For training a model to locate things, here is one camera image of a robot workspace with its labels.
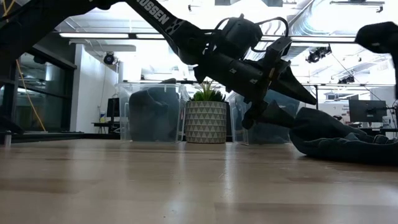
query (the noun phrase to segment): geometric patterned planter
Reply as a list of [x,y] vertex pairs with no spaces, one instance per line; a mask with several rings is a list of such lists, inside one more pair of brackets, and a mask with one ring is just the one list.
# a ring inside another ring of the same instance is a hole
[[225,143],[226,103],[191,101],[187,103],[185,137],[192,143]]

